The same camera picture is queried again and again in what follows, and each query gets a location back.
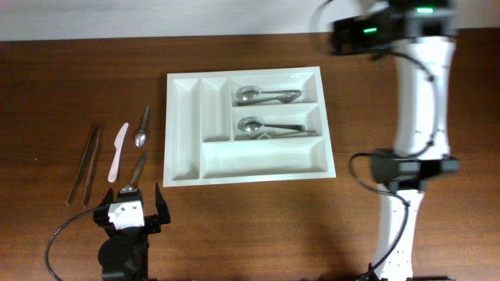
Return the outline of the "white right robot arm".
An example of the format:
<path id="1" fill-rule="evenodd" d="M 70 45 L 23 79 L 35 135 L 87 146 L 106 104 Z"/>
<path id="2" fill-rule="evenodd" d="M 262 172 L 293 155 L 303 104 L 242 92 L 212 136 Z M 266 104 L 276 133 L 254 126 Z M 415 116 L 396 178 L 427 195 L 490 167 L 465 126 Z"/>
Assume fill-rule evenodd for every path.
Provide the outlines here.
<path id="1" fill-rule="evenodd" d="M 428 183 L 457 173 L 448 142 L 448 81 L 455 51 L 453 1 L 389 1 L 386 7 L 332 24 L 334 55 L 395 57 L 398 128 L 393 148 L 367 153 L 380 195 L 377 249 L 361 280 L 413 280 L 416 221 Z"/>

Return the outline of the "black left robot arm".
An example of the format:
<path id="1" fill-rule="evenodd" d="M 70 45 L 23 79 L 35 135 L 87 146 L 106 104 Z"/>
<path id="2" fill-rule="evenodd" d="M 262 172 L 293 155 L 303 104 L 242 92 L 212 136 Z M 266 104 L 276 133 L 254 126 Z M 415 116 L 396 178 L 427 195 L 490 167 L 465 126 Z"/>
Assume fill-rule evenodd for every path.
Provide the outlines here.
<path id="1" fill-rule="evenodd" d="M 127 188 L 113 196 L 109 189 L 94 223 L 103 228 L 109 239 L 98 250 L 98 262 L 104 280 L 148 280 L 148 237 L 160 233 L 161 226 L 171 223 L 170 211 L 160 187 L 155 187 L 153 215 L 144 214 L 144 201 L 139 189 Z"/>

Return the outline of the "white plastic cutlery tray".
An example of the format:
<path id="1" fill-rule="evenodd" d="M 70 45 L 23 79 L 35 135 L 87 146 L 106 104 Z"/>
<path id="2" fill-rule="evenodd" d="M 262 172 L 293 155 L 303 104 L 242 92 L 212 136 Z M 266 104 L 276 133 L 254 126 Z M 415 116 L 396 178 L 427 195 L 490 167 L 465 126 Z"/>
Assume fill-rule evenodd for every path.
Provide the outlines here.
<path id="1" fill-rule="evenodd" d="M 335 176 L 318 66 L 168 75 L 164 187 Z"/>

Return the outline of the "steel dessert spoon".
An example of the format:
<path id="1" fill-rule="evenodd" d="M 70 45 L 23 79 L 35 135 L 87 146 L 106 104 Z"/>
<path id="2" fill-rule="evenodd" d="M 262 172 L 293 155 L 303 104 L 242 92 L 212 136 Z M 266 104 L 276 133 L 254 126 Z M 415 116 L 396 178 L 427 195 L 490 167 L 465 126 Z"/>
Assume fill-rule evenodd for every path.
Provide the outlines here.
<path id="1" fill-rule="evenodd" d="M 140 160 L 139 160 L 139 162 L 137 164 L 137 167 L 134 170 L 134 173 L 133 173 L 131 181 L 124 188 L 122 188 L 120 190 L 120 194 L 126 194 L 126 193 L 130 193 L 130 192 L 135 192 L 136 191 L 136 185 L 137 185 L 138 179 L 139 179 L 139 177 L 141 175 L 141 171 L 143 169 L 143 166 L 144 166 L 144 164 L 146 162 L 146 158 L 147 158 L 147 153 L 145 152 L 141 156 L 141 158 L 140 158 Z"/>

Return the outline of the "large steel spoon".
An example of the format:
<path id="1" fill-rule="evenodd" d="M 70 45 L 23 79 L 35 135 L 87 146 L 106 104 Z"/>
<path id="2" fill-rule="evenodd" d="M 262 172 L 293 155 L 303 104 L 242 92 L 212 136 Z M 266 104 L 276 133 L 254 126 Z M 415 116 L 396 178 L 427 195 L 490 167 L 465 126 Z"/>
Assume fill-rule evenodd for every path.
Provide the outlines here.
<path id="1" fill-rule="evenodd" d="M 285 129 L 285 130 L 304 130 L 305 127 L 303 125 L 287 125 L 287 124 L 271 124 L 271 123 L 262 123 L 258 118 L 250 116 L 241 119 L 237 123 L 237 128 L 243 132 L 252 132 L 261 127 L 270 127 L 277 129 Z"/>

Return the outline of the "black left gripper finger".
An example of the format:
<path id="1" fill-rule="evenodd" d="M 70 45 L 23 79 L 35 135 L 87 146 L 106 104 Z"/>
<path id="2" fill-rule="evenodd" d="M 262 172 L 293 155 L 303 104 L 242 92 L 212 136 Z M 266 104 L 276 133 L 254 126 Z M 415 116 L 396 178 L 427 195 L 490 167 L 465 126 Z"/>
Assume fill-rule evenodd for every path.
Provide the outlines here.
<path id="1" fill-rule="evenodd" d="M 155 206 L 159 224 L 170 224 L 170 211 L 164 197 L 161 194 L 158 183 L 155 184 Z"/>
<path id="2" fill-rule="evenodd" d="M 101 203 L 98 205 L 98 212 L 107 213 L 109 206 L 113 203 L 113 189 L 109 188 L 102 199 Z"/>

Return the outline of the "small steel teaspoon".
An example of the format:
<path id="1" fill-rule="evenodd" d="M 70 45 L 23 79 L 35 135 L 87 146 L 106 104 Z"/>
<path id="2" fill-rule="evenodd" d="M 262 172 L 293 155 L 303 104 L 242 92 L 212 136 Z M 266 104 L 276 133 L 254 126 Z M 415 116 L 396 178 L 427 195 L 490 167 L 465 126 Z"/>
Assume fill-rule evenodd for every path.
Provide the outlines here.
<path id="1" fill-rule="evenodd" d="M 150 105 L 147 105 L 141 121 L 141 126 L 134 135 L 134 143 L 138 148 L 141 147 L 146 142 L 147 139 L 146 130 L 148 126 L 149 114 L 150 114 Z"/>

